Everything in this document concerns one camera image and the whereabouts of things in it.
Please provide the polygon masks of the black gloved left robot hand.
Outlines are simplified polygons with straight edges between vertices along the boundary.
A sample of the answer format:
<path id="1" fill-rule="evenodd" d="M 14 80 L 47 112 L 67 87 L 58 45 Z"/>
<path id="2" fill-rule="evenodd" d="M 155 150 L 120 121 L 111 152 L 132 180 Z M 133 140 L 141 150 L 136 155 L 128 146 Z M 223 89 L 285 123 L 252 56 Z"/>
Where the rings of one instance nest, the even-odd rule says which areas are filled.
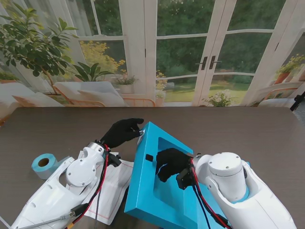
<path id="1" fill-rule="evenodd" d="M 131 141 L 141 135 L 138 125 L 142 124 L 142 118 L 122 119 L 114 123 L 107 133 L 100 139 L 108 148 L 116 148 L 124 142 Z"/>

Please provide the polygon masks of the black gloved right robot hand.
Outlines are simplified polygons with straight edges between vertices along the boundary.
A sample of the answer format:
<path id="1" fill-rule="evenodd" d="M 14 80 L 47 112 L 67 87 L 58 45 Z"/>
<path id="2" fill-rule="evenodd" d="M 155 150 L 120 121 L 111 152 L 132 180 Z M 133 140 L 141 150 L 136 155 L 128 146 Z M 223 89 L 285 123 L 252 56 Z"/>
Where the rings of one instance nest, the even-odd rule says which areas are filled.
<path id="1" fill-rule="evenodd" d="M 168 148 L 157 153 L 156 175 L 162 182 L 181 173 L 189 165 L 191 156 L 175 148 Z"/>

